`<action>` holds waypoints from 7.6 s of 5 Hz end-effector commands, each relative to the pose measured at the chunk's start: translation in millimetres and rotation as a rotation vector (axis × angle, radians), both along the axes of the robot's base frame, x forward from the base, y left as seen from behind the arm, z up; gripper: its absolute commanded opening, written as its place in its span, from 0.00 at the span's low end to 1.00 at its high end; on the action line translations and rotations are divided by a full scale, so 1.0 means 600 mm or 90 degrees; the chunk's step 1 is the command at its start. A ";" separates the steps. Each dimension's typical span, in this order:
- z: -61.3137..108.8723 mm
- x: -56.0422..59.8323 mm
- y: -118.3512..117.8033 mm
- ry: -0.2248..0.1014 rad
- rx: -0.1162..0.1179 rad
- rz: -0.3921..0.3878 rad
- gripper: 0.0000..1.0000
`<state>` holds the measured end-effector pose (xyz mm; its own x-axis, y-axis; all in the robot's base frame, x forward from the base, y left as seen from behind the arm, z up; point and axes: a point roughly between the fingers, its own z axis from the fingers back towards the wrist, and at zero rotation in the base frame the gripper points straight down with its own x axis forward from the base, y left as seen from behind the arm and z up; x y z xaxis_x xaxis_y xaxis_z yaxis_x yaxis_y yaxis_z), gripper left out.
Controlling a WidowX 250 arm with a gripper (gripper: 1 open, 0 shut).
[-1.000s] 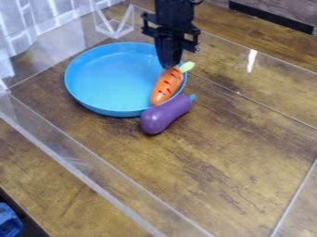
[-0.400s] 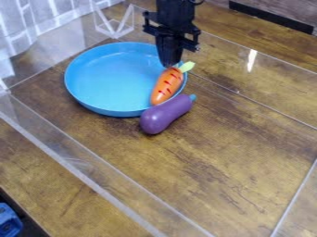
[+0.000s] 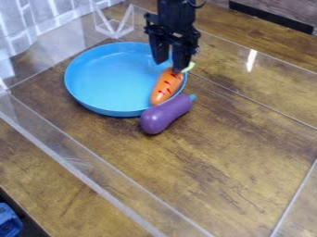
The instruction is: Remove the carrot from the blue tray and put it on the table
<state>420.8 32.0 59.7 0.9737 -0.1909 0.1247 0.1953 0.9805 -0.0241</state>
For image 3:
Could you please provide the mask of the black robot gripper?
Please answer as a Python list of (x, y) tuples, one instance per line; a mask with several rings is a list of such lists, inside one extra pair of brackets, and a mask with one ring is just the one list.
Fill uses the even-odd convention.
[(192, 24), (195, 0), (158, 0), (158, 13), (146, 13), (144, 33), (148, 35), (152, 58), (159, 65), (168, 59), (172, 45), (172, 71), (180, 72), (191, 62), (200, 36)]

